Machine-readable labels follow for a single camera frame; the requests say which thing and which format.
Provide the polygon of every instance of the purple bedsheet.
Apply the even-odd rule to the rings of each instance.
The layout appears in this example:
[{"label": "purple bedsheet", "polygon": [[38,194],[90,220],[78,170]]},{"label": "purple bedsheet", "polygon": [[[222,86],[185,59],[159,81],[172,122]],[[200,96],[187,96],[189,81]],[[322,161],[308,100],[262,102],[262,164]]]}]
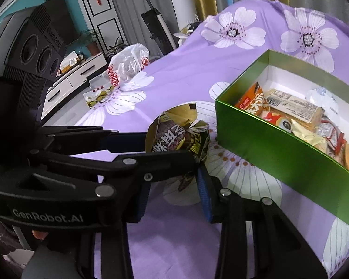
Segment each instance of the purple bedsheet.
[{"label": "purple bedsheet", "polygon": [[[331,276],[349,256],[349,226],[215,141],[214,99],[267,49],[295,55],[349,84],[349,27],[343,22],[278,1],[243,0],[208,17],[182,47],[145,68],[78,125],[146,132],[162,111],[196,102],[198,119],[213,130],[209,172],[243,197],[274,199]],[[105,151],[81,156],[115,157]],[[214,277],[220,226],[206,222],[195,182],[181,193],[178,183],[153,185],[142,221],[128,226],[136,278]],[[251,267],[248,276],[253,276]]]}]

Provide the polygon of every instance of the cordless vacuum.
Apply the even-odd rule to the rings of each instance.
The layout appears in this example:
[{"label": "cordless vacuum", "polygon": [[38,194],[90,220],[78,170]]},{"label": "cordless vacuum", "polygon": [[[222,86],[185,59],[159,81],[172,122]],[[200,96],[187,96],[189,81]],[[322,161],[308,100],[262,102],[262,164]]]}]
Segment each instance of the cordless vacuum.
[{"label": "cordless vacuum", "polygon": [[167,55],[176,49],[175,41],[160,12],[154,8],[150,0],[146,2],[151,9],[141,14],[141,17],[151,33],[151,39],[155,40],[163,55]]}]

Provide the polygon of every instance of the door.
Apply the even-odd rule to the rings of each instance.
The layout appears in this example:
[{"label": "door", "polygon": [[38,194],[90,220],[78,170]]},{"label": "door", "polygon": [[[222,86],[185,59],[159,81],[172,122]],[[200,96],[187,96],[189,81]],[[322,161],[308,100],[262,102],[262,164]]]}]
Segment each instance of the door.
[{"label": "door", "polygon": [[99,45],[106,51],[118,43],[126,43],[112,0],[78,0],[81,11],[90,29],[101,33]]}]

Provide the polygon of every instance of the drawer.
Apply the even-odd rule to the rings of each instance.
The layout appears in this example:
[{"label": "drawer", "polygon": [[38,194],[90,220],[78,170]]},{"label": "drawer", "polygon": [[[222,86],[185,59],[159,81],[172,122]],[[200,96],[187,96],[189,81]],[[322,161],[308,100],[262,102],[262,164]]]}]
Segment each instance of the drawer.
[{"label": "drawer", "polygon": [[106,64],[106,59],[101,53],[96,57],[87,60],[79,69],[75,70],[75,72],[70,74],[67,78],[72,87],[79,87],[87,81],[87,77],[89,77],[93,72],[96,72]]},{"label": "drawer", "polygon": [[64,79],[56,87],[50,90],[45,98],[43,117],[48,114],[59,102],[61,102],[67,95],[73,91],[73,87],[68,81]]}]

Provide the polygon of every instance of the green box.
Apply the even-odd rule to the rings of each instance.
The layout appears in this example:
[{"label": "green box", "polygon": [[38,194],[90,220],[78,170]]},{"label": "green box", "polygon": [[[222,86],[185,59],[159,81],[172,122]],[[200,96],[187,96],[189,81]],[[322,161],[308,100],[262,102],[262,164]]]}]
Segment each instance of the green box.
[{"label": "green box", "polygon": [[[307,62],[268,50],[216,99],[219,144],[349,225],[349,171],[293,134],[234,107],[256,81],[265,80],[266,86],[279,82],[281,88],[286,87],[279,90],[292,89],[286,92],[293,95],[298,93],[296,87],[302,89],[301,94],[305,87],[325,87],[335,95],[340,116],[344,113],[349,119],[347,84]],[[269,90],[263,83],[260,86]]]}]

